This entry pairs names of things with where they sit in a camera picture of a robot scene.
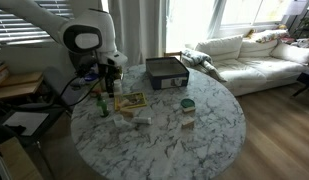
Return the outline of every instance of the couch cushion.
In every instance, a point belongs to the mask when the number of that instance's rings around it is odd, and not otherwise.
[[[257,43],[250,39],[244,39],[239,58],[241,57],[267,57],[277,45],[277,40],[266,43]]]
[[[303,65],[308,65],[309,63],[309,49],[298,48],[284,43],[280,43],[276,46],[276,48],[271,52],[271,56],[277,59],[284,59]]]
[[[309,69],[305,65],[273,57],[239,58],[238,61],[258,70],[265,75],[267,80],[292,77]]]
[[[227,80],[222,84],[229,89],[259,87],[266,83],[266,78],[261,72],[235,59],[216,61],[214,66]]]
[[[210,39],[199,42],[195,50],[210,55],[213,61],[236,59],[240,53],[242,40],[242,36]]]

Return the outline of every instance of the jar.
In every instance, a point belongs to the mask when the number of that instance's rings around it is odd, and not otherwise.
[[[120,79],[114,80],[114,96],[120,96],[123,94],[122,82]]]

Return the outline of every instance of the green bottle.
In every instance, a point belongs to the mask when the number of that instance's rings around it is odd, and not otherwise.
[[[97,96],[97,102],[96,102],[97,108],[101,112],[101,117],[107,117],[109,114],[106,101],[102,99],[101,95]]]

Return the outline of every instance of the white marble tabletop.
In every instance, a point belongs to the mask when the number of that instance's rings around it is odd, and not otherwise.
[[[118,129],[113,116],[100,117],[96,99],[76,105],[72,138],[86,163],[108,179],[211,179],[236,158],[245,139],[245,117],[234,96],[220,83],[189,69],[187,87],[154,91],[145,65],[127,69],[123,92],[144,92],[147,106],[135,116],[151,125]],[[180,102],[194,100],[196,111],[184,114]],[[195,127],[181,129],[187,117]]]

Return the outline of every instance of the paper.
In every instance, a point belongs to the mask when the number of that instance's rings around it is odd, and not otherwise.
[[[47,113],[15,112],[3,125],[24,126],[26,129],[22,135],[31,136],[47,116]]]

